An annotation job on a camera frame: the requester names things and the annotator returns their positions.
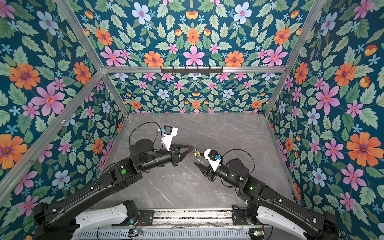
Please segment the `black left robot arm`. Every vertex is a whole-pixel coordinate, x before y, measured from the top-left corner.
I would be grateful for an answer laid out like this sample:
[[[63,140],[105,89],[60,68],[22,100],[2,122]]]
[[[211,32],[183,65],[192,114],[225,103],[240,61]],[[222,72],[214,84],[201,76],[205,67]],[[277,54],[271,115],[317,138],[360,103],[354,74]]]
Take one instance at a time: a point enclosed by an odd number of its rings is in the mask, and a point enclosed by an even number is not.
[[[101,210],[90,207],[138,182],[144,172],[168,163],[176,167],[192,150],[193,146],[181,144],[155,150],[151,140],[139,140],[129,147],[129,157],[110,165],[95,182],[61,201],[38,204],[34,208],[35,239],[71,240],[82,232],[107,225],[136,225],[140,213],[134,201]]]

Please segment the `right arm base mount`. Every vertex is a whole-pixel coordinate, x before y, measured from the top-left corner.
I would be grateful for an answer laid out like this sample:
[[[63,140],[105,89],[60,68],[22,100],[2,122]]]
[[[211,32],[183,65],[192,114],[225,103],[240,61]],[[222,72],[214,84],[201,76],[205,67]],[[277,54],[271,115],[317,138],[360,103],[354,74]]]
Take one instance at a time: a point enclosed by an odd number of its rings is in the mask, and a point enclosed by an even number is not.
[[[263,225],[258,219],[259,207],[263,207],[265,200],[249,202],[245,208],[232,205],[232,221],[235,226]]]

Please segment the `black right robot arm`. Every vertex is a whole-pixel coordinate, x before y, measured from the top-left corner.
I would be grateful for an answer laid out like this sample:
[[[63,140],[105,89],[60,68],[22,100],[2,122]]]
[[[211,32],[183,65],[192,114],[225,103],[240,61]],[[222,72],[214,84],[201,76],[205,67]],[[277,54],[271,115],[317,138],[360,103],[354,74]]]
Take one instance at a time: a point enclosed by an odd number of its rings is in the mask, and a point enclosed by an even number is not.
[[[253,223],[270,225],[301,240],[337,240],[340,229],[334,214],[314,212],[285,198],[267,184],[252,177],[240,159],[220,164],[195,166],[208,180],[220,179],[237,189],[237,196],[247,202],[246,217]]]

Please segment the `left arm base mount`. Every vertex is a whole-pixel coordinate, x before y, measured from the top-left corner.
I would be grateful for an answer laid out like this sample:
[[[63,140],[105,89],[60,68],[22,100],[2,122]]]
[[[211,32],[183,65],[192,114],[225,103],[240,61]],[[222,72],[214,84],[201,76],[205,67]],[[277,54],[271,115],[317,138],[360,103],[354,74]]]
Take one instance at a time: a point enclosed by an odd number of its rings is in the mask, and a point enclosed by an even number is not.
[[[154,210],[134,210],[129,213],[127,225],[149,227],[153,224],[154,216]]]

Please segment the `silver metal keyring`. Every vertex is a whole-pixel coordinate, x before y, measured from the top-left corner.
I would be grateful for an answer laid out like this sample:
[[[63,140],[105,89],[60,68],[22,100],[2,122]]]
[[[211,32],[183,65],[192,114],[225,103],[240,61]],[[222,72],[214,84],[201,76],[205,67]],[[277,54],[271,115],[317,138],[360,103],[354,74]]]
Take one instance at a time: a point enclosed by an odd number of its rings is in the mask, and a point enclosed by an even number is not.
[[[200,155],[200,156],[198,156],[197,154],[196,154],[196,151],[198,151],[197,149],[194,149],[193,150],[193,156],[194,156],[194,159],[195,159],[195,161],[197,161],[198,163],[203,163],[204,162],[204,160],[203,160],[203,158],[202,158],[202,156]]]

